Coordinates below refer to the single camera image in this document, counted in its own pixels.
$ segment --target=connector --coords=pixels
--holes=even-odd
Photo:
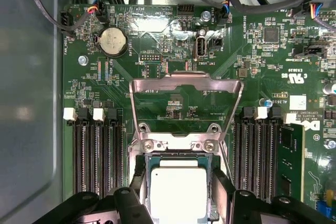
[[[96,18],[99,20],[100,23],[108,24],[110,20],[107,16],[107,8],[106,8],[105,3],[101,0],[98,0],[97,7],[98,7],[98,10],[96,11]]]
[[[74,24],[73,21],[73,16],[66,10],[60,11],[60,17],[61,17],[61,24],[64,26],[72,26]],[[66,36],[66,37],[74,37],[75,32],[74,31],[65,31],[61,30],[61,32]]]

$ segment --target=screw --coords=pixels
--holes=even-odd
[[[250,193],[248,191],[241,191],[240,195],[242,195],[244,197],[248,197],[248,196],[250,196]]]
[[[199,34],[200,36],[205,36],[205,35],[206,35],[206,30],[201,29],[201,30],[198,31],[198,34]]]
[[[212,152],[215,149],[215,145],[214,143],[210,142],[210,141],[206,141],[204,144],[204,148],[206,151],[208,152]]]
[[[201,19],[204,22],[208,22],[211,20],[211,13],[207,10],[205,10],[204,12],[201,13]]]
[[[145,152],[150,152],[154,149],[154,143],[152,140],[147,140],[143,143],[143,150]]]
[[[327,139],[324,142],[324,146],[327,149],[335,149],[336,148],[336,141],[335,140],[331,140],[331,139]]]
[[[279,198],[279,200],[282,202],[282,203],[285,203],[285,204],[289,204],[290,203],[290,200],[285,198],[285,197],[281,197]]]
[[[217,132],[218,131],[218,127],[217,126],[212,126],[211,130],[212,130],[212,132]]]
[[[78,57],[78,63],[81,66],[86,66],[89,63],[89,58],[85,55],[81,55]]]

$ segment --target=white connector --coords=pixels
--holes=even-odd
[[[67,121],[75,121],[77,119],[75,108],[64,108],[63,119]]]
[[[93,119],[95,121],[101,121],[101,122],[103,122],[104,119],[105,119],[104,109],[102,109],[102,108],[94,108],[93,109]]]
[[[267,118],[267,107],[257,107],[256,111],[253,113],[255,120],[266,119]]]

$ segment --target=microchip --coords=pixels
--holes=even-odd
[[[281,176],[280,188],[284,195],[291,195],[291,181],[284,175]]]
[[[104,108],[113,108],[114,107],[114,103],[112,101],[103,101],[102,106]]]
[[[91,100],[90,99],[84,99],[83,100],[83,105],[91,105]]]
[[[246,78],[247,77],[247,69],[246,68],[239,68],[238,69],[238,77]]]
[[[325,120],[331,120],[331,115],[332,115],[332,112],[330,110],[325,110],[324,111],[324,119]]]
[[[287,148],[292,148],[293,145],[293,131],[289,129],[282,128],[281,130],[281,141],[282,144]]]
[[[93,102],[92,102],[92,106],[93,106],[94,108],[100,108],[100,101],[93,101]]]
[[[274,27],[264,28],[264,42],[265,43],[279,42],[279,29]]]

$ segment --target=capacitor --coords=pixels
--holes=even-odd
[[[201,13],[201,20],[208,22],[211,20],[211,13],[208,10],[205,10]]]
[[[259,106],[261,107],[268,107],[268,108],[272,108],[273,103],[271,100],[265,99],[265,98],[261,98],[259,100]]]
[[[328,83],[324,86],[323,92],[325,94],[336,94],[336,83]]]
[[[128,38],[121,29],[108,27],[99,32],[96,37],[96,44],[104,54],[116,58],[127,51]]]

